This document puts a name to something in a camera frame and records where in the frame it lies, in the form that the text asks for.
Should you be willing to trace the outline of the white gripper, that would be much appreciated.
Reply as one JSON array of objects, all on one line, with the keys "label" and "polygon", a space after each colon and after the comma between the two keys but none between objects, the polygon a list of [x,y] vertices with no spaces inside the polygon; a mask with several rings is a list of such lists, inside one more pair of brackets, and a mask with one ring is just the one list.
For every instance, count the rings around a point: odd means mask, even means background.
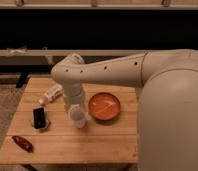
[{"label": "white gripper", "polygon": [[69,112],[72,105],[80,105],[85,108],[85,91],[81,84],[63,84],[62,87],[66,112]]}]

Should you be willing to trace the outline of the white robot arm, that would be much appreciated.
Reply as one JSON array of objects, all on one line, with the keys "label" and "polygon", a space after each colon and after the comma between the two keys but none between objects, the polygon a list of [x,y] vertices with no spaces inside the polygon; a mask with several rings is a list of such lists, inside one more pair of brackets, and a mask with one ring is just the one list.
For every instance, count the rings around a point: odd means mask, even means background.
[{"label": "white robot arm", "polygon": [[84,83],[139,88],[139,171],[198,171],[197,50],[153,51],[91,64],[71,54],[51,75],[69,102],[81,97]]}]

